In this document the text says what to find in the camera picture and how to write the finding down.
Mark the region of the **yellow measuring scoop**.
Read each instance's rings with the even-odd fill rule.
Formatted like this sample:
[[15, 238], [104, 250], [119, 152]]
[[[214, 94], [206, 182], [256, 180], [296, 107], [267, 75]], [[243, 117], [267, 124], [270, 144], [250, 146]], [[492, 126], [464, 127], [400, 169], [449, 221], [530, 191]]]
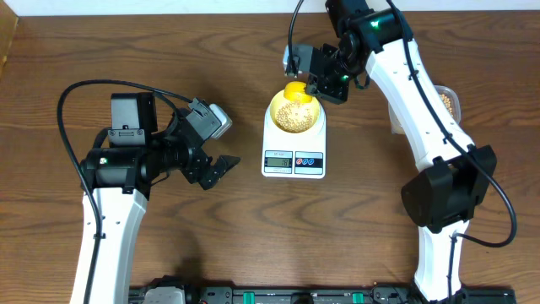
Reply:
[[313, 97], [305, 92], [306, 87], [307, 84], [304, 82], [289, 82], [284, 88], [283, 97], [291, 102], [309, 104], [312, 102]]

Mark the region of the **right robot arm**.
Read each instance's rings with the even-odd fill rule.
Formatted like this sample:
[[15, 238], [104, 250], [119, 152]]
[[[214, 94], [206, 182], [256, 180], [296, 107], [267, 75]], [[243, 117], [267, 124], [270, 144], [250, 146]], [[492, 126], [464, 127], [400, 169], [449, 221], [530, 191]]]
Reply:
[[365, 1], [325, 4], [338, 46], [323, 45], [295, 58], [309, 74], [307, 93], [334, 104], [364, 73], [387, 98], [413, 152], [418, 175], [401, 190], [418, 226], [414, 285], [424, 303], [461, 300], [459, 260], [475, 209], [493, 183], [496, 156], [477, 147], [447, 111], [402, 12], [391, 3], [376, 12]]

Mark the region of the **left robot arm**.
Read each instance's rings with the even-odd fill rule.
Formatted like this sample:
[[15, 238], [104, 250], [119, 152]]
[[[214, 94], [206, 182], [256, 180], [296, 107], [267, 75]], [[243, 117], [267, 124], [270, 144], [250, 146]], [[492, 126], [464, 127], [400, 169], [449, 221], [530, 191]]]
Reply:
[[193, 99], [159, 131], [156, 98], [150, 92], [112, 95], [112, 125], [81, 161], [84, 232], [72, 303], [128, 301], [134, 245], [152, 186], [180, 171], [208, 190], [240, 161], [230, 155], [213, 160], [203, 150], [232, 124], [222, 108]]

